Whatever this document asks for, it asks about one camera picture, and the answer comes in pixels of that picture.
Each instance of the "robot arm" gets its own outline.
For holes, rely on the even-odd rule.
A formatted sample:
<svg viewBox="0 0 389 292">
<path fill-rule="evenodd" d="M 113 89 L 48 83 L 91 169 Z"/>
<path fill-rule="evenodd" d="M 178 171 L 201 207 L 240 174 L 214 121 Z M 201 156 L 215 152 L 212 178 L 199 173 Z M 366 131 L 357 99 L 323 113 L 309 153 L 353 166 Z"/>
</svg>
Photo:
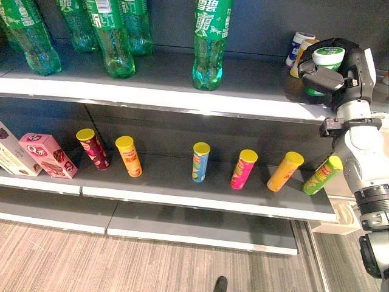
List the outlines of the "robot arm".
<svg viewBox="0 0 389 292">
<path fill-rule="evenodd" d="M 313 51 L 326 46 L 346 50 L 338 72 L 312 60 Z M 371 117 L 376 82 L 371 52 L 344 39 L 321 41 L 303 53 L 298 74 L 305 86 L 332 94 L 337 117 L 324 121 L 320 135 L 333 138 L 332 147 L 343 162 L 345 179 L 362 214 L 362 227 L 372 232 L 359 239 L 365 268 L 382 278 L 382 291 L 389 291 L 389 159 L 379 132 L 381 122 Z"/>
</svg>

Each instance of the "yellow chip can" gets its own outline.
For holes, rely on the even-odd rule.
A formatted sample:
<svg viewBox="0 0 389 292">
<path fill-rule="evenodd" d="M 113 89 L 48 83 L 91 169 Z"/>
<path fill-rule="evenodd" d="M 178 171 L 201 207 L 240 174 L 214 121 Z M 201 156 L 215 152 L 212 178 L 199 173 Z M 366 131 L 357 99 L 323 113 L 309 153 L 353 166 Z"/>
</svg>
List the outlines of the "yellow chip can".
<svg viewBox="0 0 389 292">
<path fill-rule="evenodd" d="M 278 192 L 302 163 L 304 163 L 304 157 L 301 154 L 292 151 L 286 153 L 281 164 L 267 182 L 267 188 Z"/>
<path fill-rule="evenodd" d="M 122 136 L 116 139 L 116 147 L 119 149 L 128 174 L 136 178 L 142 174 L 142 167 L 136 153 L 134 139 L 130 136 Z"/>
</svg>

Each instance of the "green soda bottle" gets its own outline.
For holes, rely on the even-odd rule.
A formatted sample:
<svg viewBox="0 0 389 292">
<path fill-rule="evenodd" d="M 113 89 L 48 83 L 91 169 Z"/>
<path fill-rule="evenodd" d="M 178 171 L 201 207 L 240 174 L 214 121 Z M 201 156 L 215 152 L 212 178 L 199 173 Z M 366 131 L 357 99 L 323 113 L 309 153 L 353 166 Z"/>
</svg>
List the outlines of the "green soda bottle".
<svg viewBox="0 0 389 292">
<path fill-rule="evenodd" d="M 98 41 L 82 0 L 57 0 L 57 4 L 71 32 L 74 49 L 81 53 L 98 50 Z"/>
<path fill-rule="evenodd" d="M 122 0 L 122 4 L 131 52 L 134 56 L 151 55 L 153 41 L 150 35 L 147 0 Z"/>
<path fill-rule="evenodd" d="M 5 35 L 7 36 L 11 48 L 17 52 L 21 52 L 22 48 L 20 47 L 14 35 L 12 34 L 10 28 L 4 23 L 1 17 L 0 17 L 0 28 L 5 32 Z"/>
<path fill-rule="evenodd" d="M 220 85 L 232 5 L 233 0 L 196 1 L 192 76 L 197 89 L 212 91 Z"/>
<path fill-rule="evenodd" d="M 135 73 L 120 0 L 85 0 L 86 8 L 103 52 L 105 68 L 113 78 Z"/>
<path fill-rule="evenodd" d="M 22 47 L 34 73 L 47 76 L 61 72 L 60 58 L 33 0 L 0 1 L 0 15 Z"/>
</svg>

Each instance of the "gray shelf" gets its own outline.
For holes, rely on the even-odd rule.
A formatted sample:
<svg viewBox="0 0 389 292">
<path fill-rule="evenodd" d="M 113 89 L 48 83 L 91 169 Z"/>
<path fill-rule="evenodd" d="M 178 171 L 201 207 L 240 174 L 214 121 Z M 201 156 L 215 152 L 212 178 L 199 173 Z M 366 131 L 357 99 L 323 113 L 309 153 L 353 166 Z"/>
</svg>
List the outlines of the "gray shelf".
<svg viewBox="0 0 389 292">
<path fill-rule="evenodd" d="M 0 219 L 104 234 L 117 202 L 0 187 Z"/>
<path fill-rule="evenodd" d="M 108 235 L 297 254 L 288 220 L 119 202 Z"/>
<path fill-rule="evenodd" d="M 221 87 L 204 92 L 192 85 L 192 54 L 136 58 L 136 75 L 117 80 L 107 75 L 101 53 L 78 54 L 70 45 L 57 49 L 63 71 L 48 77 L 33 74 L 17 54 L 18 66 L 0 78 L 0 96 L 317 124 L 333 115 L 325 106 L 305 104 L 302 84 L 279 61 L 226 57 Z M 4 67 L 7 60 L 0 59 Z"/>
<path fill-rule="evenodd" d="M 45 173 L 38 177 L 12 176 L 0 170 L 0 185 L 46 192 L 73 194 L 112 200 L 137 201 L 183 207 L 223 210 L 268 217 L 335 222 L 336 215 L 324 190 L 305 195 L 301 187 L 310 173 L 296 171 L 277 193 L 266 187 L 275 167 L 255 166 L 242 190 L 230 187 L 235 167 L 226 162 L 208 162 L 202 183 L 191 179 L 191 159 L 162 155 L 140 155 L 143 174 L 131 178 L 118 153 L 108 169 L 99 171 L 83 155 L 73 179 L 53 179 Z"/>
</svg>

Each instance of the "shelf edge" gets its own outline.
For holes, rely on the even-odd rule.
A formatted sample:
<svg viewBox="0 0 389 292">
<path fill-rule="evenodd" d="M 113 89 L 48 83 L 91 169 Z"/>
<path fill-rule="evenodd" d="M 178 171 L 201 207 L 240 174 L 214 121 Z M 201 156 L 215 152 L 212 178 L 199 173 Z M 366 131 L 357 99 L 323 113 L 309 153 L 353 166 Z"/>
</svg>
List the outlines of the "shelf edge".
<svg viewBox="0 0 389 292">
<path fill-rule="evenodd" d="M 34 224 L 34 225 L 45 226 L 45 227 L 52 227 L 52 228 L 69 229 L 69 230 L 84 231 L 84 232 L 98 233 L 98 234 L 105 233 L 104 227 L 55 221 L 50 219 L 33 218 L 28 216 L 13 215 L 8 213 L 1 213 L 1 212 L 0 212 L 0 219 L 7 220 L 7 221 L 22 222 L 27 224 Z"/>
<path fill-rule="evenodd" d="M 123 229 L 114 229 L 114 228 L 107 228 L 107 234 L 122 236 L 122 237 L 133 237 L 139 239 L 164 240 L 168 242 L 183 242 L 183 243 L 191 243 L 197 245 L 219 246 L 223 248 L 243 249 L 246 251 L 272 252 L 276 254 L 289 254 L 293 256 L 297 255 L 297 248 L 296 249 L 279 248 L 276 246 L 254 245 L 251 243 L 241 243 L 241 242 L 228 242 L 225 240 L 189 237 L 183 235 L 161 234 L 161 233 L 142 232 L 142 231 L 129 231 Z"/>
<path fill-rule="evenodd" d="M 0 176 L 0 186 L 17 187 L 24 190 L 38 190 L 43 192 L 53 192 L 70 195 L 80 195 L 80 186 L 70 184 L 60 184 L 57 182 L 34 181 L 25 178 L 9 178 Z"/>
<path fill-rule="evenodd" d="M 169 110 L 205 116 L 291 119 L 320 123 L 333 116 L 324 105 L 222 96 L 206 92 L 179 92 L 88 82 L 0 78 L 0 96 Z"/>
<path fill-rule="evenodd" d="M 83 196 L 91 196 L 94 198 L 107 198 L 111 200 L 136 201 L 140 203 L 157 203 L 184 207 L 200 207 L 211 210 L 223 210 L 226 212 L 239 212 L 244 214 L 286 219 L 314 220 L 332 223 L 336 222 L 335 214 L 296 210 L 289 208 L 258 206 L 226 201 L 216 201 L 187 196 L 162 195 L 157 193 L 133 192 L 129 190 L 115 190 L 100 187 L 83 187 L 82 193 Z"/>
</svg>

